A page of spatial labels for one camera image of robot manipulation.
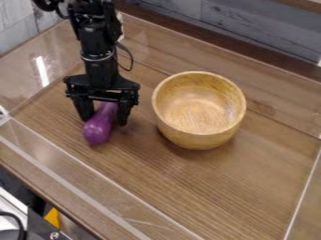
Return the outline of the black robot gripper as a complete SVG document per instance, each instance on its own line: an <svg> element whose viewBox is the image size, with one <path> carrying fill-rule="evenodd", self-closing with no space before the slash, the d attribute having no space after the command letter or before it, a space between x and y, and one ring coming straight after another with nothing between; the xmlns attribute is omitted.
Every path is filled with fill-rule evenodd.
<svg viewBox="0 0 321 240"><path fill-rule="evenodd" d="M131 108L138 104L141 85L126 79L118 68L118 59L110 55L82 54L86 72L70 75L63 82L66 96L73 100L79 117L89 121L95 113L94 101L118 103L117 121L121 126L129 122Z"/></svg>

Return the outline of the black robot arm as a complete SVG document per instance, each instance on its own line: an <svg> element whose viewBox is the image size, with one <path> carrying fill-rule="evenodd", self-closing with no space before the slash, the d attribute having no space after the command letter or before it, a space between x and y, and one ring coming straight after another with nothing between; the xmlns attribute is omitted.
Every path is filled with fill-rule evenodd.
<svg viewBox="0 0 321 240"><path fill-rule="evenodd" d="M139 103L141 84L126 79L119 68L117 49L133 56L130 49L119 42L123 35L113 0L31 0L47 12L57 12L70 21L81 42L81 58L86 72L66 76L66 96L83 121L95 114L94 102L111 102L118 106L117 121L121 126L129 122L131 108Z"/></svg>

